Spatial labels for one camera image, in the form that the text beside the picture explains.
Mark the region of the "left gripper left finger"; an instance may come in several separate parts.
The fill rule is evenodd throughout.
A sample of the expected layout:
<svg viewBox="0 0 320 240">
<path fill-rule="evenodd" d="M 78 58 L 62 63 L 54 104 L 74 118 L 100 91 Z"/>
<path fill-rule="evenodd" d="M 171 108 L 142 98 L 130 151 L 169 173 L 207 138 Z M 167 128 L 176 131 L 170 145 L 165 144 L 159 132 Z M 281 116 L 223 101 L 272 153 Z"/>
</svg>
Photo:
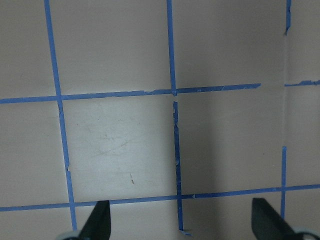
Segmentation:
<svg viewBox="0 0 320 240">
<path fill-rule="evenodd" d="M 111 237 L 110 201 L 98 201 L 77 240 L 109 240 Z"/>
</svg>

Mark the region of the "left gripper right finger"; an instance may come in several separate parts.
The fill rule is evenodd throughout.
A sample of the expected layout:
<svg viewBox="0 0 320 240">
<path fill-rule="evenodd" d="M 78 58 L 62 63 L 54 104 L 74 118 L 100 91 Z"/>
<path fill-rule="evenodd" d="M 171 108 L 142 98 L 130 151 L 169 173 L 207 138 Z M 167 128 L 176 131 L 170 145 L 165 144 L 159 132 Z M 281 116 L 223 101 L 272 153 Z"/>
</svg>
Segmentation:
<svg viewBox="0 0 320 240">
<path fill-rule="evenodd" d="M 264 198 L 253 198 L 251 229 L 257 240 L 299 240 L 300 234 Z"/>
</svg>

